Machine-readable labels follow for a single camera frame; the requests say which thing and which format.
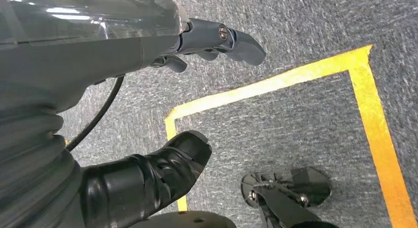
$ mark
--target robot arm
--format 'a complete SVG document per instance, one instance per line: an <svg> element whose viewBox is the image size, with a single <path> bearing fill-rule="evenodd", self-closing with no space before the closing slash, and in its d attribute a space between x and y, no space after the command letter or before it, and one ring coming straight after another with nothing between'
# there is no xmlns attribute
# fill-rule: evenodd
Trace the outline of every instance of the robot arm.
<svg viewBox="0 0 418 228"><path fill-rule="evenodd" d="M251 37L187 19L172 0L0 0L0 9L3 228L127 227L186 194L202 172L211 149L197 132L80 168L55 135L56 114L89 85L148 66L181 72L180 54L250 64L265 56Z"/></svg>

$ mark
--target black wire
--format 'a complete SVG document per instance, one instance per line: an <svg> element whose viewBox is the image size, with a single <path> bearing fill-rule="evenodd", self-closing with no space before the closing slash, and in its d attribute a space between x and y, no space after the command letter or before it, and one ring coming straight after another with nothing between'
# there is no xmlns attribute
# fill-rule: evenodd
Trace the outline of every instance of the black wire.
<svg viewBox="0 0 418 228"><path fill-rule="evenodd" d="M122 86L123 78L124 76L120 76L116 79L115 84L113 85L113 88L110 91L110 94L104 102L102 108L100 108L100 110L97 112L94 118L86 125L86 127L76 137L74 137L70 141L70 143L68 143L65 149L67 149L69 152L72 151L81 141L83 141L83 139L91 132L91 130L93 130L97 123L102 119L102 117L112 104L113 100L116 98L116 95L119 92L120 87Z"/></svg>

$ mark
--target yellow floor marking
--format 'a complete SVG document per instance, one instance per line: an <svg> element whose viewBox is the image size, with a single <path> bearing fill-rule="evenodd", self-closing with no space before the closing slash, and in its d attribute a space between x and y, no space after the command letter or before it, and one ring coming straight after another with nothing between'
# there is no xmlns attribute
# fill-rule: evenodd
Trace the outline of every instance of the yellow floor marking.
<svg viewBox="0 0 418 228"><path fill-rule="evenodd" d="M177 106L165 120L167 137L170 139L176 135L175 120L178 118L348 70L392 226L394 228L417 228L415 215L369 66L368 56L371 48L372 45L368 45L289 70L248 86L206 96ZM187 210L185 197L177 203L179 211Z"/></svg>

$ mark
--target gray carpet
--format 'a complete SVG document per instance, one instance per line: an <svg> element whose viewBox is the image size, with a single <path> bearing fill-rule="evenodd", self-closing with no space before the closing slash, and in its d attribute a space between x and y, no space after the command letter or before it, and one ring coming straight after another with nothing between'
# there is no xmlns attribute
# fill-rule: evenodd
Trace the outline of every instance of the gray carpet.
<svg viewBox="0 0 418 228"><path fill-rule="evenodd" d="M266 61L251 67L224 56L212 62L187 56L182 74L168 69L129 74L109 112L74 151L81 165L160 148L166 141L164 118L177 105L372 43L371 67L418 214L418 0L179 1L191 17L253 35L265 48ZM79 105L62 114L60 133L75 136L111 85L109 80L90 87ZM342 228L390 227L356 107L349 77L341 73L178 120L179 130L207 134L214 151L189 194L189 207L228 216L239 228L259 227L257 211L240 197L241 177L311 165L335 184L332 199L314 210L320 217ZM174 210L175 205L165 211Z"/></svg>

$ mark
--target screw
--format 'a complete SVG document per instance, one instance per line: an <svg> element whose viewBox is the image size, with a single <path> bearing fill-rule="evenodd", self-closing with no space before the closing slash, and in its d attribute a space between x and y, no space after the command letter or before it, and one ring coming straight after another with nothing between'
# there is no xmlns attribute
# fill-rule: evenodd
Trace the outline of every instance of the screw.
<svg viewBox="0 0 418 228"><path fill-rule="evenodd" d="M219 37L221 38L221 40L226 40L228 38L228 30L225 26L219 27Z"/></svg>
<svg viewBox="0 0 418 228"><path fill-rule="evenodd" d="M251 191L248 193L248 198L249 198L249 200L251 200L251 201L255 201L255 200L257 199L257 194L256 194L253 190L251 190Z"/></svg>
<svg viewBox="0 0 418 228"><path fill-rule="evenodd" d="M302 193L300 195L300 198L301 198L301 202L303 203L303 206L304 207L307 207L308 206L308 203L309 203L308 196L306 196L306 194Z"/></svg>

